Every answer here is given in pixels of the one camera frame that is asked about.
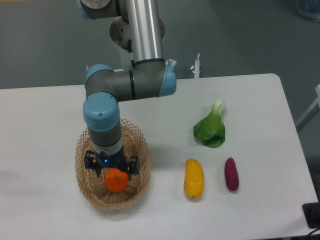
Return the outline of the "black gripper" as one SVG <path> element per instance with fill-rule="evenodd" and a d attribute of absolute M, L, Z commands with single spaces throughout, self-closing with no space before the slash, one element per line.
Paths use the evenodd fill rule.
<path fill-rule="evenodd" d="M 84 167 L 87 170 L 93 170 L 97 177 L 101 176 L 104 168 L 118 169 L 127 174 L 128 180 L 139 175 L 139 157 L 133 155 L 126 158 L 123 148 L 115 154 L 107 155 L 104 151 L 100 153 L 87 150 L 84 156 Z"/>

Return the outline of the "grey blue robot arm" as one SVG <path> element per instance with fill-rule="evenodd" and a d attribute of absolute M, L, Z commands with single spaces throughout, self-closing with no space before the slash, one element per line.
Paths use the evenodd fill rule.
<path fill-rule="evenodd" d="M 84 166 L 97 175 L 114 168 L 129 177 L 140 174 L 137 156 L 127 157 L 120 121 L 119 102 L 173 95 L 177 89 L 175 68 L 165 62 L 161 19 L 155 0 L 79 0 L 87 19 L 117 17 L 128 24 L 124 31 L 131 69 L 114 71 L 105 64 L 86 73 L 83 118 L 93 151 Z"/>

